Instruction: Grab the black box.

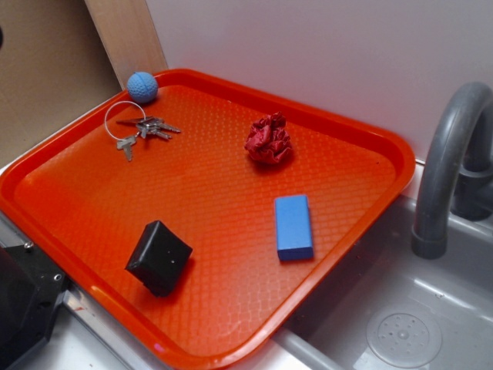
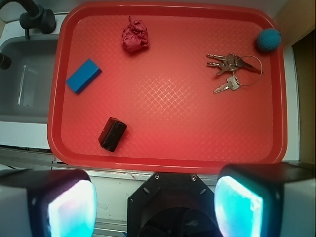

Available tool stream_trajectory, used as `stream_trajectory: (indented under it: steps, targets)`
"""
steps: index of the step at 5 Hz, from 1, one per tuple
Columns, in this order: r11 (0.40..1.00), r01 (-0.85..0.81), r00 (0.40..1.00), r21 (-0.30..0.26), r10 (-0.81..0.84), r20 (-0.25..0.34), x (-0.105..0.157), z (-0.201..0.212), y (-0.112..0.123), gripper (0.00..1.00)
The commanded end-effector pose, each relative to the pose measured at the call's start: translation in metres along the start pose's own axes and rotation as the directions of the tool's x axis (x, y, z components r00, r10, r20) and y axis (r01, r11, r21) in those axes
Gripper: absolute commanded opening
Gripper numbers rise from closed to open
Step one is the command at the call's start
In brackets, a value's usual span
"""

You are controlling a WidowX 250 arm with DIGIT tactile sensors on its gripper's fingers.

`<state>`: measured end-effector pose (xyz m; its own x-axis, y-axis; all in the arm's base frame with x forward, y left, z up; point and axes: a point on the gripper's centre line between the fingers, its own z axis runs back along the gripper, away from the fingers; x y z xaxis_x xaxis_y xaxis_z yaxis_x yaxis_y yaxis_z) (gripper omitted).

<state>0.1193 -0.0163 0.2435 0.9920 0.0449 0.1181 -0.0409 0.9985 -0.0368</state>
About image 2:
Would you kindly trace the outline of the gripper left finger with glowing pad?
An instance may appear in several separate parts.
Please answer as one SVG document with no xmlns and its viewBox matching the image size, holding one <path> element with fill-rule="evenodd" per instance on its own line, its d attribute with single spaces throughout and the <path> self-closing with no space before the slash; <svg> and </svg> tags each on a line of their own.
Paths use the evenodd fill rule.
<svg viewBox="0 0 316 237">
<path fill-rule="evenodd" d="M 80 169 L 0 172 L 2 237 L 90 237 L 97 194 Z"/>
</svg>

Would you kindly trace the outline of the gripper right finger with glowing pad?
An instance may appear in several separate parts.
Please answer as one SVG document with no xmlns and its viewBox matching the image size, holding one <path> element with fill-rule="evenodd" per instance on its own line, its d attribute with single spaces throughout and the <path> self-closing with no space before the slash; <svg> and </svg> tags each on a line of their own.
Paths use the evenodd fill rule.
<svg viewBox="0 0 316 237">
<path fill-rule="evenodd" d="M 315 166 L 226 165 L 218 175 L 214 208 L 224 237 L 314 237 Z"/>
</svg>

